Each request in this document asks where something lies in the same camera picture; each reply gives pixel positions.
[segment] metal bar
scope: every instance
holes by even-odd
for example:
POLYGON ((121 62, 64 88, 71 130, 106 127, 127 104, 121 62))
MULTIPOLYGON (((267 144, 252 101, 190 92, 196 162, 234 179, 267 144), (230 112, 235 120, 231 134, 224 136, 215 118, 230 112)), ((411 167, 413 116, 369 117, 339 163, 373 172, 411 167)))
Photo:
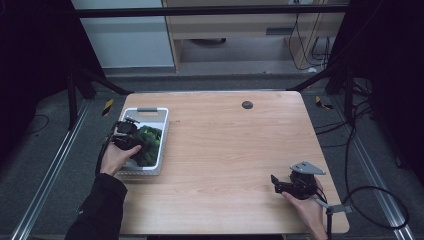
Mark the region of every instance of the metal bar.
POLYGON ((69 150, 74 142, 78 131, 81 128, 81 125, 84 121, 84 118, 87 114, 87 110, 90 106, 91 101, 84 100, 81 104, 81 110, 79 112, 78 121, 75 123, 75 126, 68 131, 65 136, 65 139, 62 142, 56 156, 54 157, 52 164, 50 165, 47 173, 41 182, 37 193, 34 195, 34 198, 31 201, 28 209, 26 210, 24 216, 22 217, 19 225, 16 227, 12 234, 13 240, 25 240, 28 238, 32 227, 34 226, 35 221, 37 220, 38 215, 40 214, 41 209, 43 208, 44 203, 47 200, 47 197, 53 187, 53 184, 56 181, 57 176, 59 175, 60 169, 62 168, 63 163, 69 153, 69 150))
POLYGON ((189 15, 237 15, 237 14, 277 14, 277 13, 337 13, 359 10, 349 4, 311 5, 246 5, 208 7, 165 7, 165 8, 122 8, 122 9, 78 9, 74 11, 53 11, 50 16, 78 18, 112 17, 153 17, 189 15))
MULTIPOLYGON (((330 98, 334 102, 334 107, 339 113, 340 118, 342 120, 346 120, 342 110, 343 103, 341 103, 340 98, 337 96, 336 97, 330 96, 330 98)), ((350 129, 348 126, 346 126, 346 130, 350 133, 350 129)), ((373 184, 374 186, 388 189, 386 183, 381 178, 380 174, 378 173, 378 170, 375 168, 374 164, 372 163, 372 159, 368 155, 365 146, 362 144, 360 136, 356 136, 355 138, 353 138, 352 143, 353 143, 355 152, 358 154, 359 162, 361 163, 362 168, 364 169, 365 174, 367 175, 367 178, 370 181, 370 183, 373 184)), ((390 224, 392 226, 401 225, 405 221, 405 218, 398 204, 396 203, 396 201, 391 196, 387 194, 383 194, 382 192, 376 192, 376 196, 390 224)), ((415 239, 408 225, 402 229, 395 230, 394 233, 398 239, 402 239, 402 240, 415 239)))

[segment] wall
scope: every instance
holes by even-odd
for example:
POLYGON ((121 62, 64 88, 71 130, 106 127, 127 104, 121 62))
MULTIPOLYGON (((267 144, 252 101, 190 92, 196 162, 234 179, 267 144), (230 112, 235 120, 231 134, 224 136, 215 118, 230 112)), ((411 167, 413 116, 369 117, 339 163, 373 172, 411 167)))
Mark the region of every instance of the wall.
MULTIPOLYGON (((162 7, 160 0, 72 0, 72 3, 76 9, 162 7)), ((90 18, 81 22, 105 70, 174 67, 164 17, 90 18)))

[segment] wooden table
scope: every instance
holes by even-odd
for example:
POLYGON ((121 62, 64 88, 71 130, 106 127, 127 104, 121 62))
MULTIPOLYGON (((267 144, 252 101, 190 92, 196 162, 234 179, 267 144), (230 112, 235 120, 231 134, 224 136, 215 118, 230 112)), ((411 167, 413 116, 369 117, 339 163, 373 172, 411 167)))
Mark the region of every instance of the wooden table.
MULTIPOLYGON (((270 180, 290 182, 290 166, 302 161, 327 172, 317 178, 329 203, 340 203, 297 92, 142 93, 129 95, 128 107, 168 108, 169 129, 161 174, 121 178, 122 234, 304 233, 270 180)), ((335 214, 333 232, 348 229, 335 214)))

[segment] white plastic basket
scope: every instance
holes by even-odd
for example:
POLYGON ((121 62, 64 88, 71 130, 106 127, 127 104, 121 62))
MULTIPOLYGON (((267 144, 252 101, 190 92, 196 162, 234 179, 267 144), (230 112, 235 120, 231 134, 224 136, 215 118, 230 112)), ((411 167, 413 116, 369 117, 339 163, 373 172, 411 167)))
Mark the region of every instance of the white plastic basket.
POLYGON ((165 152, 166 135, 168 132, 168 109, 167 108, 127 108, 122 115, 121 121, 126 117, 137 120, 139 123, 134 123, 137 128, 149 126, 162 130, 160 139, 158 158, 155 166, 140 167, 133 159, 129 159, 127 163, 118 171, 118 175, 159 175, 163 155, 165 152))

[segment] person's arm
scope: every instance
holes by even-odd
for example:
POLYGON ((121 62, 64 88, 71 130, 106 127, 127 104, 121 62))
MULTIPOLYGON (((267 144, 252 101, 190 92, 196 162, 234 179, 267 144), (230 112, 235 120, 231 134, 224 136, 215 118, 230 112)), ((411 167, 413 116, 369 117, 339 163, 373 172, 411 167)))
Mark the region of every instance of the person's arm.
POLYGON ((81 205, 77 220, 69 228, 65 239, 119 239, 127 189, 113 176, 140 148, 136 146, 122 151, 109 144, 102 159, 100 174, 96 176, 91 192, 81 205))
MULTIPOLYGON (((322 189, 321 183, 315 179, 317 185, 322 189)), ((310 197, 305 200, 299 200, 288 192, 281 193, 283 197, 296 208, 297 213, 308 227, 312 239, 325 240, 328 239, 323 223, 323 207, 316 202, 316 198, 310 197)))

